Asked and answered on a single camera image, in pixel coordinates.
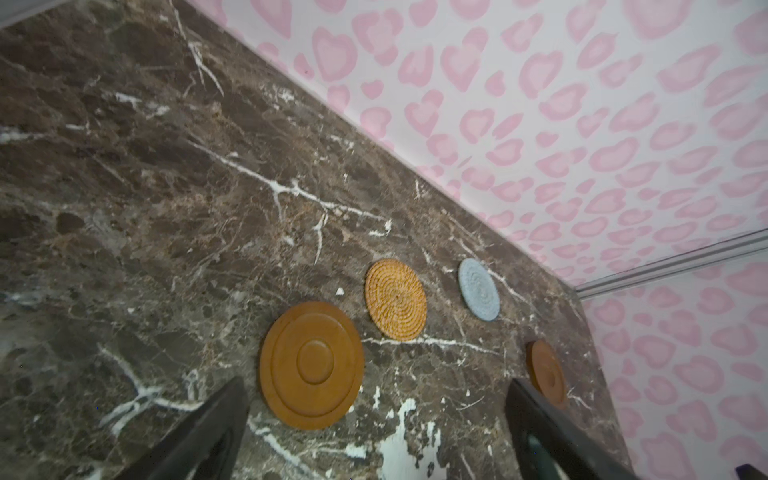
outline coaster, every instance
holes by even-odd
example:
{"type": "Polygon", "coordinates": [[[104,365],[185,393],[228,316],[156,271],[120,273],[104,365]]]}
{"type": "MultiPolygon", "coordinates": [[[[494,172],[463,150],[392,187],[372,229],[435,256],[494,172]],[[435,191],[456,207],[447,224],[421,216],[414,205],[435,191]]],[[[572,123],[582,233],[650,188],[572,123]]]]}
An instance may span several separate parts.
{"type": "Polygon", "coordinates": [[[549,343],[537,340],[528,345],[528,371],[533,386],[559,409],[568,401],[565,377],[557,354],[549,343]]]}
{"type": "Polygon", "coordinates": [[[373,322],[391,339],[413,340],[427,321],[427,297],[410,266],[379,260],[368,270],[366,304],[373,322]]]}
{"type": "Polygon", "coordinates": [[[458,266],[458,286],[464,302],[480,320],[490,322],[498,316],[501,306],[493,279],[480,262],[465,258],[458,266]]]}
{"type": "Polygon", "coordinates": [[[306,302],[272,325],[259,380],[267,405],[286,424],[324,429],[355,402],[365,360],[352,321],[330,303],[306,302]]]}

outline orange wooden coaster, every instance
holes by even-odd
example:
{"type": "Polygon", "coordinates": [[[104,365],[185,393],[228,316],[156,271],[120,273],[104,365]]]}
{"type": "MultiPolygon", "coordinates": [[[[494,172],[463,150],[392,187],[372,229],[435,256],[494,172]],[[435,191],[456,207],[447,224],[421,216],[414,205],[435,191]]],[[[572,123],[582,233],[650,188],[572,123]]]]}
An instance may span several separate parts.
{"type": "Polygon", "coordinates": [[[267,333],[259,380],[277,418],[297,429],[324,429],[355,402],[364,363],[352,320],[330,303],[306,302],[267,333]]]}
{"type": "Polygon", "coordinates": [[[379,330],[405,342],[424,330],[427,297],[410,266],[393,259],[379,260],[366,277],[366,305],[379,330]]]}
{"type": "Polygon", "coordinates": [[[527,361],[533,386],[552,405],[564,409],[568,402],[568,391],[565,388],[563,369],[554,349],[544,340],[537,340],[528,345],[527,361]]]}

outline pink leopard print wallpaper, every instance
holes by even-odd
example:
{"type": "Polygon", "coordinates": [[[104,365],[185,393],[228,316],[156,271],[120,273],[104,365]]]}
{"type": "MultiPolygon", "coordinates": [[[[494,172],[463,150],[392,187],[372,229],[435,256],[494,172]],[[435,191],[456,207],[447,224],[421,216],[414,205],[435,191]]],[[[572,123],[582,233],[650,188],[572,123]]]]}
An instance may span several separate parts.
{"type": "Polygon", "coordinates": [[[768,255],[584,303],[635,472],[768,472],[768,255]]]}
{"type": "Polygon", "coordinates": [[[763,0],[191,1],[572,285],[768,223],[763,0]]]}

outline gray crochet coaster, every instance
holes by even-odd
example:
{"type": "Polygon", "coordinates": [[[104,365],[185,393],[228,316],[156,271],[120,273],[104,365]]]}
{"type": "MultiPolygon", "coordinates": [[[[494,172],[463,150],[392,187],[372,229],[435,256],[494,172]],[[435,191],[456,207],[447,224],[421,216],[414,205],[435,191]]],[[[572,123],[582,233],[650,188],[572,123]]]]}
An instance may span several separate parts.
{"type": "Polygon", "coordinates": [[[464,301],[479,319],[490,322],[501,309],[493,279],[480,262],[465,258],[458,266],[458,286],[464,301]]]}

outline dark brown marble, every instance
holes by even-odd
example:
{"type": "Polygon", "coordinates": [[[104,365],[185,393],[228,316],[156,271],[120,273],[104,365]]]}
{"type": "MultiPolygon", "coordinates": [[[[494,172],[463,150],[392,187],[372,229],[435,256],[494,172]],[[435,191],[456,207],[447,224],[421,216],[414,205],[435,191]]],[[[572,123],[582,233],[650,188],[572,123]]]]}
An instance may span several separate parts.
{"type": "Polygon", "coordinates": [[[627,462],[573,292],[188,5],[73,2],[0,31],[0,93],[3,478],[111,478],[235,375],[235,478],[377,478],[407,399],[410,455],[441,434],[420,478],[517,478],[504,396],[537,338],[568,414],[627,462]],[[459,296],[470,255],[498,275],[493,323],[459,296]],[[424,284],[414,343],[366,312],[385,257],[424,284]],[[257,386],[266,331],[304,300],[342,308],[366,355],[354,410],[319,432],[257,386]]]}

